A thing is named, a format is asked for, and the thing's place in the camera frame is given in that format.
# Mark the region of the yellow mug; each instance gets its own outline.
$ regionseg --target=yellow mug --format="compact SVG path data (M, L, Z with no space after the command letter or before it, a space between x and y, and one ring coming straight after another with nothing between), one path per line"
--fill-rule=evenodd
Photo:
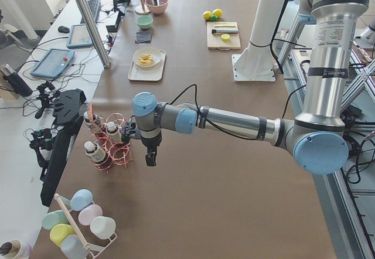
M49 238L55 243L55 245L61 247L63 240L70 234L76 234L71 225L57 224L51 229Z

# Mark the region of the gray napkin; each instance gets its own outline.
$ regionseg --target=gray napkin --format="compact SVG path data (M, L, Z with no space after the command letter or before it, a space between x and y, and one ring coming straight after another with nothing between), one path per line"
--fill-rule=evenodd
M152 32L136 32L135 33L135 42L151 42Z

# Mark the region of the blue joint cap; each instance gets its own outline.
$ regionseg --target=blue joint cap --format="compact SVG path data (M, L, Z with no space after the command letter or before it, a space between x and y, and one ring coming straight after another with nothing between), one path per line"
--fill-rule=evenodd
M176 117L176 131L181 134L191 134L194 131L196 122L197 112L191 110L190 108L184 108Z
M136 117L144 117L154 111L158 105L158 100L152 93L142 92L134 96L131 105Z
M312 174L325 175L342 168L348 158L344 139L332 132L314 132L297 142L293 157L297 164Z
M298 13L298 21L303 25L315 25L316 19L312 15Z

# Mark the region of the white tray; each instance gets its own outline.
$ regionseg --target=white tray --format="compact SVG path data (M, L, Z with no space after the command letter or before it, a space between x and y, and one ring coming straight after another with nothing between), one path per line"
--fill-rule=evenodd
M161 61L154 67L140 67L131 62L128 79L132 81L159 81L163 77L164 63L166 52L160 50L162 53Z

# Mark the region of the computer mouse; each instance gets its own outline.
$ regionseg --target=computer mouse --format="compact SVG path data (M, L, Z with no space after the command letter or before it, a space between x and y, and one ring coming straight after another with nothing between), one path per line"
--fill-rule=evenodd
M70 29L67 28L66 26L59 26L59 28L57 29L58 32L62 32L62 33L69 33Z

